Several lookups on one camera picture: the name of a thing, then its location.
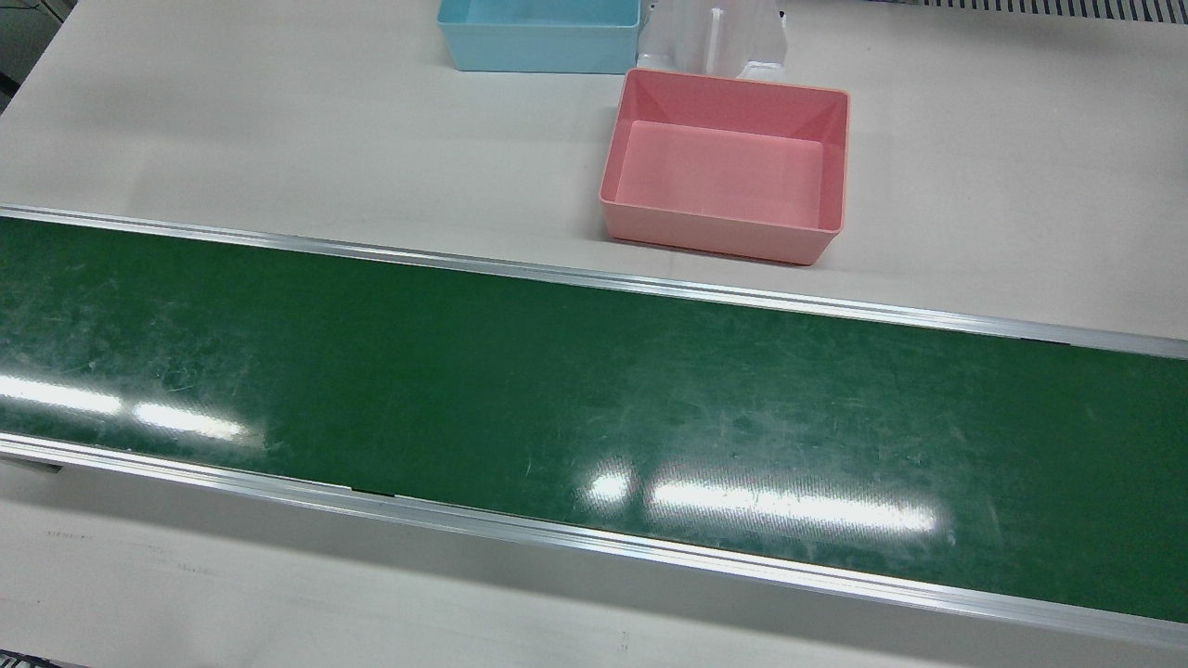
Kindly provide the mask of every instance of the scratch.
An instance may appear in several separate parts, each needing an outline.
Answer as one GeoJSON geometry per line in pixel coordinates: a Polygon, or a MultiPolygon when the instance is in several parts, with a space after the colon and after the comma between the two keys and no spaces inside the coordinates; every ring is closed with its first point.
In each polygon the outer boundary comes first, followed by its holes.
{"type": "Polygon", "coordinates": [[[990,519],[994,523],[994,537],[998,538],[998,547],[1003,547],[1003,528],[998,523],[998,511],[994,510],[994,502],[986,497],[986,506],[990,509],[990,519]]]}

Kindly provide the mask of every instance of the pink bin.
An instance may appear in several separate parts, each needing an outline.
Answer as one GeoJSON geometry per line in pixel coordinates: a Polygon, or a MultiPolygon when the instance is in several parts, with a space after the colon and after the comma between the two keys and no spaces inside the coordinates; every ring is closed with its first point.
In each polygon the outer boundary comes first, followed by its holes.
{"type": "Polygon", "coordinates": [[[602,176],[611,237],[813,264],[841,232],[849,96],[633,69],[602,176]]]}

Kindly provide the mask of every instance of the blue bin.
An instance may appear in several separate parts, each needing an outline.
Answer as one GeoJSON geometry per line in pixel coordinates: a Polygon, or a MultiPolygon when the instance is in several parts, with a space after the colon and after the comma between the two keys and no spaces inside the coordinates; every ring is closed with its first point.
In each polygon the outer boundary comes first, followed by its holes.
{"type": "Polygon", "coordinates": [[[460,70],[624,74],[639,0],[442,0],[437,25],[460,70]]]}

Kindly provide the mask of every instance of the green conveyor belt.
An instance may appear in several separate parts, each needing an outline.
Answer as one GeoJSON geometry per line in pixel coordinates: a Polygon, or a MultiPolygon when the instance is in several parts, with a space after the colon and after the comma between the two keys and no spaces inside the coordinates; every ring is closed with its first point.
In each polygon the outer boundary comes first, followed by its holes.
{"type": "Polygon", "coordinates": [[[1188,622],[1188,363],[0,219],[0,431],[1188,622]]]}

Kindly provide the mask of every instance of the metal grate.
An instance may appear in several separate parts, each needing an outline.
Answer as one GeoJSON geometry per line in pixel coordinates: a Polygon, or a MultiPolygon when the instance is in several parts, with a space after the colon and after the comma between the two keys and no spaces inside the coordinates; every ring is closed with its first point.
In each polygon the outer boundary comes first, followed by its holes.
{"type": "Polygon", "coordinates": [[[1184,0],[899,0],[905,5],[1188,25],[1184,0]]]}

